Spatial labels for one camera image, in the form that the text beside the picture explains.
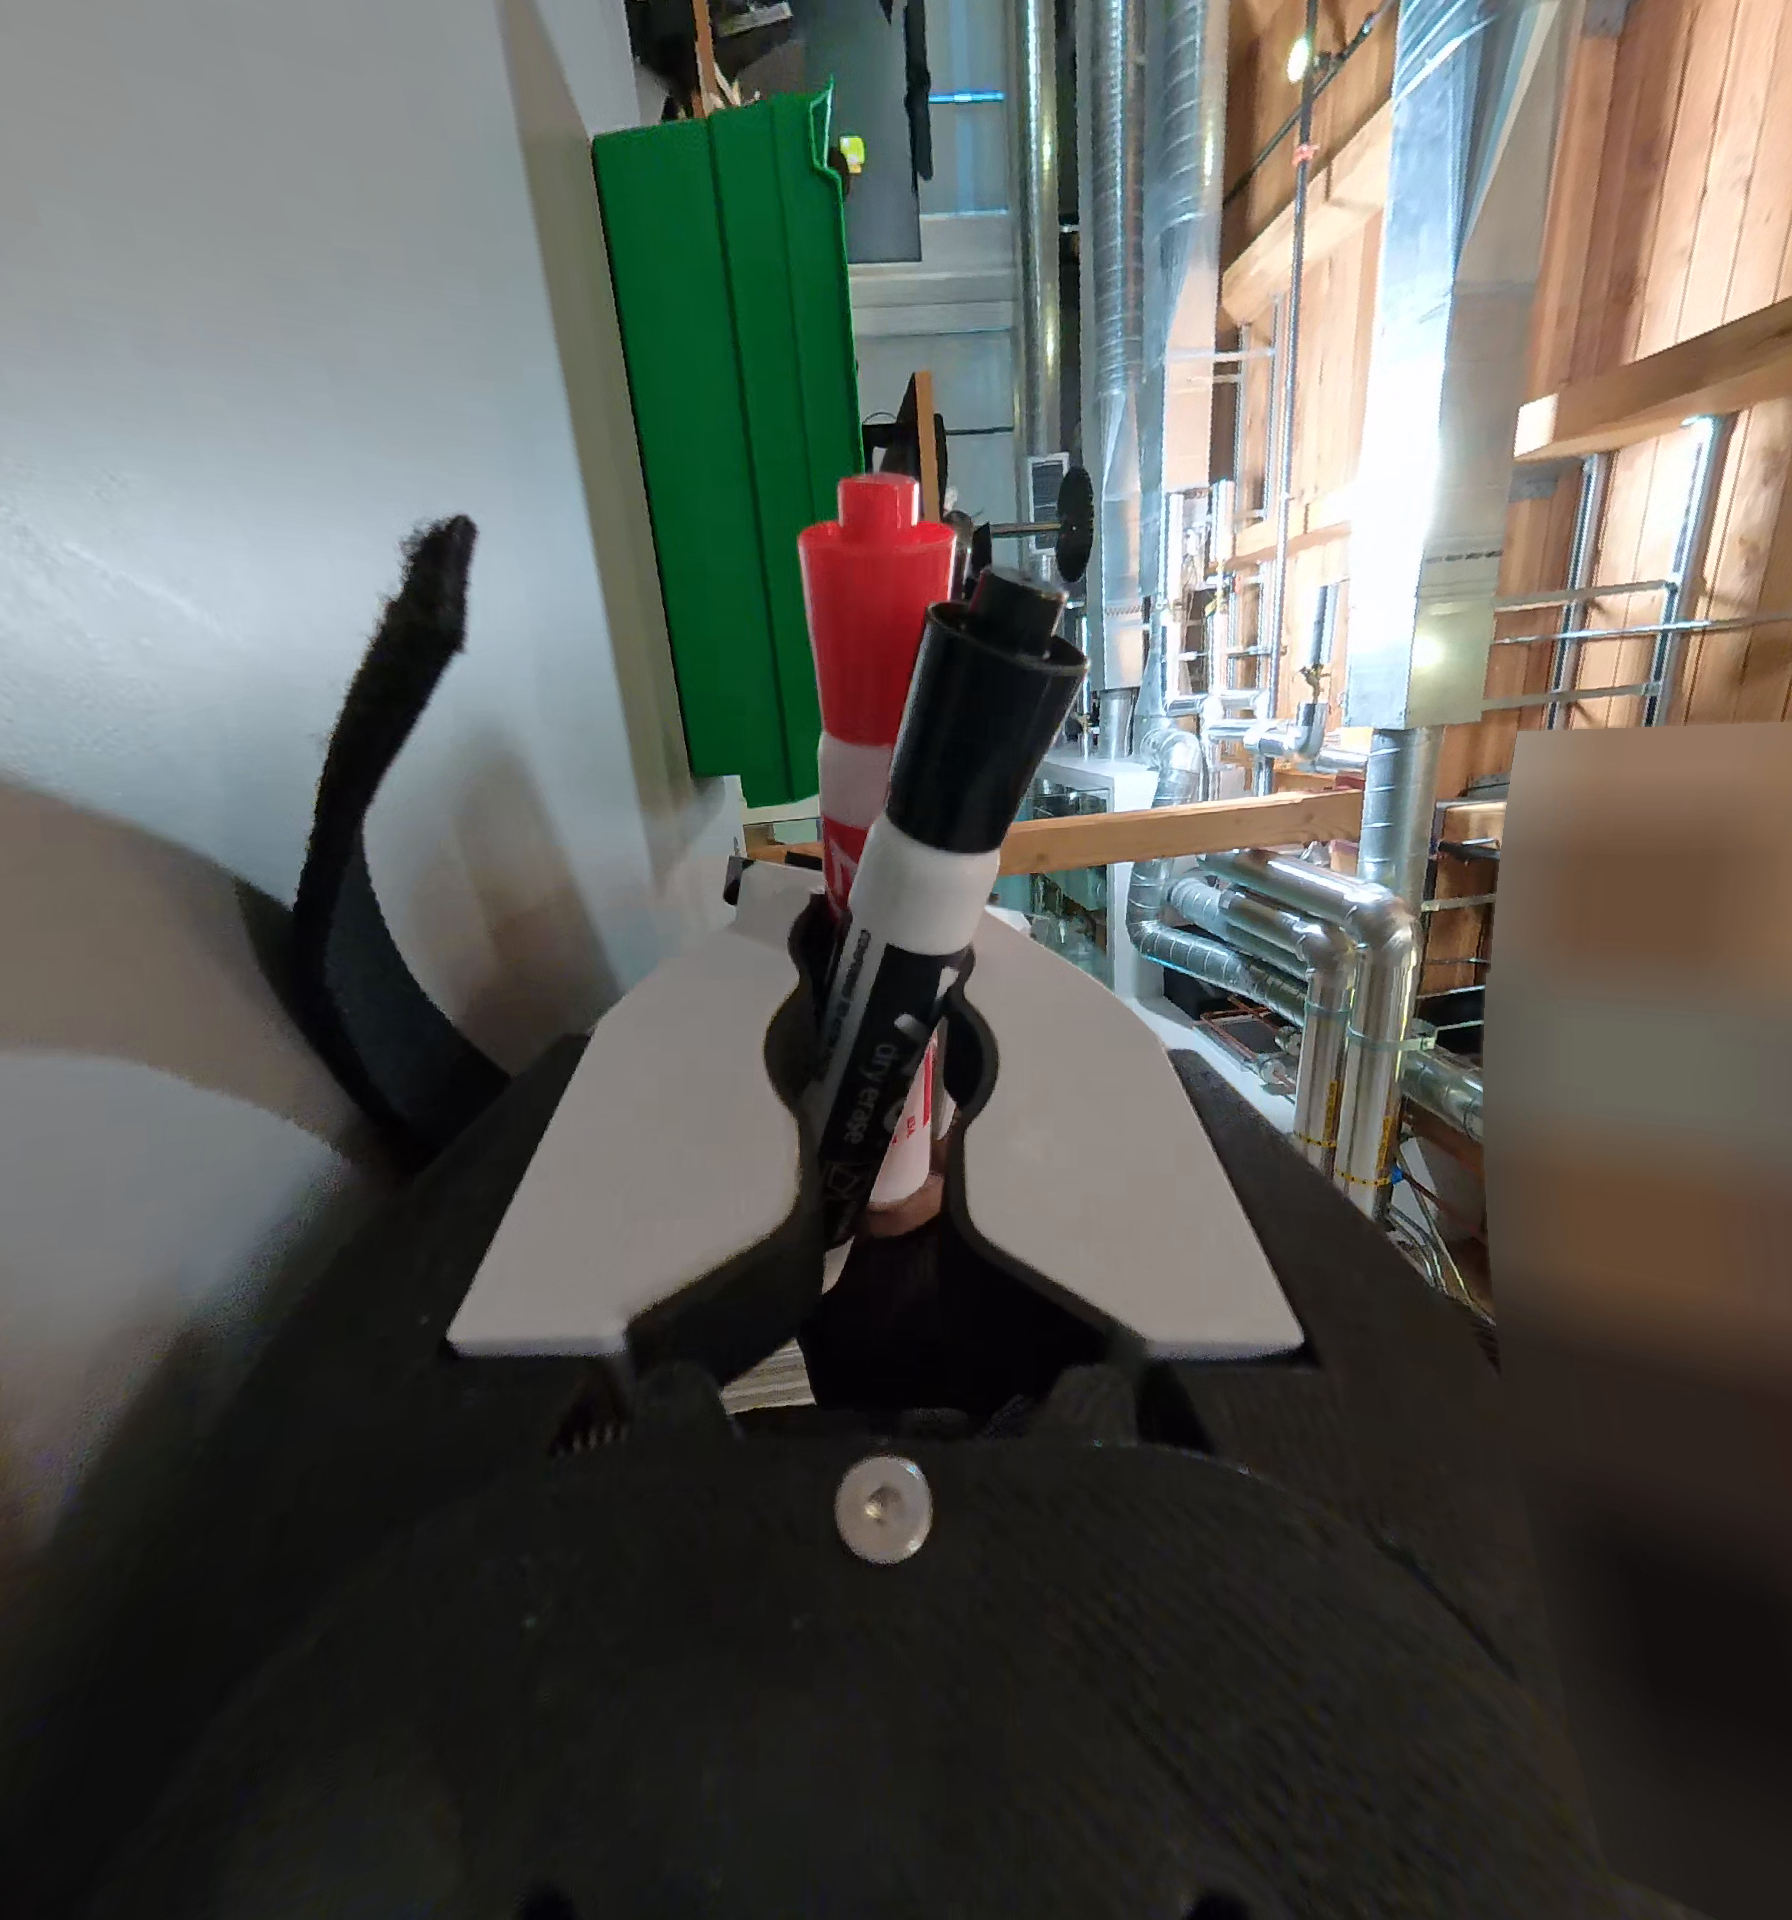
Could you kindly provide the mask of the shiny steel pipe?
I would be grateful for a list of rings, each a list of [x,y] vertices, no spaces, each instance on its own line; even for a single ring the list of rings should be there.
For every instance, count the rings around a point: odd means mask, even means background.
[[[1441,725],[1373,731],[1356,877],[1269,848],[1204,858],[1205,873],[1338,926],[1349,938],[1359,973],[1332,1177],[1356,1208],[1376,1224],[1386,1217],[1389,1207],[1405,1038],[1420,977],[1420,899],[1441,737]]]

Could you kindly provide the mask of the black round fan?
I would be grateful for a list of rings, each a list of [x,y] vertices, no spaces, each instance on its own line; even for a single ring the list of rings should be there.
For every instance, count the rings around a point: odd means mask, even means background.
[[[1076,589],[1083,584],[1096,545],[1096,493],[1083,468],[1065,468],[1055,485],[1055,516],[1041,520],[990,520],[988,537],[997,541],[1049,541],[1055,577]]]

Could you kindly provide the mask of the green plastic bin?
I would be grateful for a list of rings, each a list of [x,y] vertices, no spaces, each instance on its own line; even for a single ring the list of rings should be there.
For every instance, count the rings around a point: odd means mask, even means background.
[[[817,786],[796,541],[861,470],[831,91],[595,139],[690,773]]]

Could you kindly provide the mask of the wooden handrail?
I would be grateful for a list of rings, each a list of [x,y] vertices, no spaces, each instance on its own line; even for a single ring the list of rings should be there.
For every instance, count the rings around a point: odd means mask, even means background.
[[[1361,792],[1274,792],[1211,803],[1017,820],[998,848],[950,856],[947,875],[1045,875],[1245,848],[1359,837]]]

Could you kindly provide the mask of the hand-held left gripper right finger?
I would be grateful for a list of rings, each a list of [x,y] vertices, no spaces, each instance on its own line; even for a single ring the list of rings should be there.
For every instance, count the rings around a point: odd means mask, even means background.
[[[1157,1033],[994,915],[964,1008],[984,1081],[960,1133],[960,1235],[1116,1357],[1298,1350],[1303,1324]]]

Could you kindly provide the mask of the vertical silver duct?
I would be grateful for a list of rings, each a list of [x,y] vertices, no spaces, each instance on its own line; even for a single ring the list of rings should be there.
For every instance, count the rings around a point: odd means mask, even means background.
[[[1073,2],[1079,421],[1096,489],[1093,683],[1126,742],[1170,713],[1165,509],[1211,468],[1229,2]]]

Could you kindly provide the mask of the red dry-erase marker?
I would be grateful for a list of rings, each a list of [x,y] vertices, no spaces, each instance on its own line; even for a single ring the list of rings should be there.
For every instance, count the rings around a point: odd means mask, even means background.
[[[834,517],[797,534],[817,677],[817,823],[831,931],[884,815],[926,613],[950,589],[953,533],[921,517],[908,476],[858,472]]]

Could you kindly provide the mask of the silver ducts bundle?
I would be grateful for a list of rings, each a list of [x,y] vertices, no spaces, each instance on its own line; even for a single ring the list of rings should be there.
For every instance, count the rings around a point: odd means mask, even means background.
[[[1338,926],[1172,867],[1153,858],[1130,873],[1124,929],[1138,958],[1298,1024],[1323,1017],[1347,1028],[1359,959]]]

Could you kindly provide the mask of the black dry-erase marker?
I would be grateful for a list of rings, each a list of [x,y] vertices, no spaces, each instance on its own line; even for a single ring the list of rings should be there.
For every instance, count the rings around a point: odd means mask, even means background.
[[[807,1109],[826,1249],[861,1227],[1004,834],[1086,673],[1059,635],[1065,602],[1059,589],[984,570],[967,602],[926,618],[885,806],[817,1000]]]

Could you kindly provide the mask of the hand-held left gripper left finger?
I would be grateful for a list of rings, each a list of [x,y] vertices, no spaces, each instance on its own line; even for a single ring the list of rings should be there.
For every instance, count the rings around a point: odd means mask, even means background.
[[[765,1361],[796,1333],[823,1272],[796,1113],[807,915],[823,931],[820,897],[742,897],[599,1017],[456,1307],[456,1354]]]

